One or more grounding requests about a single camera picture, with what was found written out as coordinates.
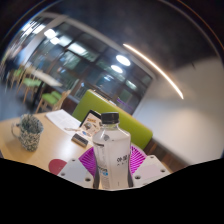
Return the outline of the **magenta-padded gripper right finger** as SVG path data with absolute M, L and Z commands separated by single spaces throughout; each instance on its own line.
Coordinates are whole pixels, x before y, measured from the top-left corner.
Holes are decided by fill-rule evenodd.
M 134 188 L 140 188 L 170 174 L 155 155 L 147 156 L 135 146 L 131 147 L 129 170 Z

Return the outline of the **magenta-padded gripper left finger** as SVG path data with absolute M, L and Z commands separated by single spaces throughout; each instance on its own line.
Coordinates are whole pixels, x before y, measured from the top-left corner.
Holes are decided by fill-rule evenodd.
M 94 149 L 89 148 L 79 158 L 70 159 L 58 176 L 84 188 L 98 189 L 99 173 Z

